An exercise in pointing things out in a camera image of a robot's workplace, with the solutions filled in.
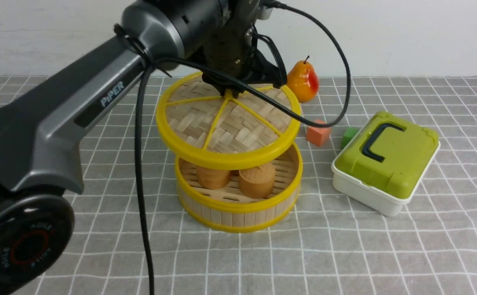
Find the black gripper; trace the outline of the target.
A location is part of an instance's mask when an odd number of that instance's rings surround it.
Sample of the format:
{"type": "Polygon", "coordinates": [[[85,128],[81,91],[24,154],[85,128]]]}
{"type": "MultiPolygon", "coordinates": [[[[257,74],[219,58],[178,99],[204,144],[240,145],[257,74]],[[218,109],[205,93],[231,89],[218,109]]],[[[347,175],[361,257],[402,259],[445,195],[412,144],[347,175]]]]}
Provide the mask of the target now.
{"type": "Polygon", "coordinates": [[[201,63],[244,84],[287,84],[285,63],[274,41],[259,34],[255,23],[267,19],[264,0],[230,0],[231,17],[201,47],[201,63]]]}

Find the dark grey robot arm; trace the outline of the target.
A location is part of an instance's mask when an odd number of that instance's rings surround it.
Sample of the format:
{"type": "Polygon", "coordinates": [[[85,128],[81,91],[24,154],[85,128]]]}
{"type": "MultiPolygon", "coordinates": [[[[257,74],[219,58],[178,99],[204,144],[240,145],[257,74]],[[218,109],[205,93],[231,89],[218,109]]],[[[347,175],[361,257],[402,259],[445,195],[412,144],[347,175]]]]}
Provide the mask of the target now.
{"type": "Polygon", "coordinates": [[[0,107],[0,295],[46,272],[66,249],[82,193],[79,144],[142,79],[181,58],[248,84],[271,82],[247,33],[266,0],[137,0],[115,35],[0,107]]]}

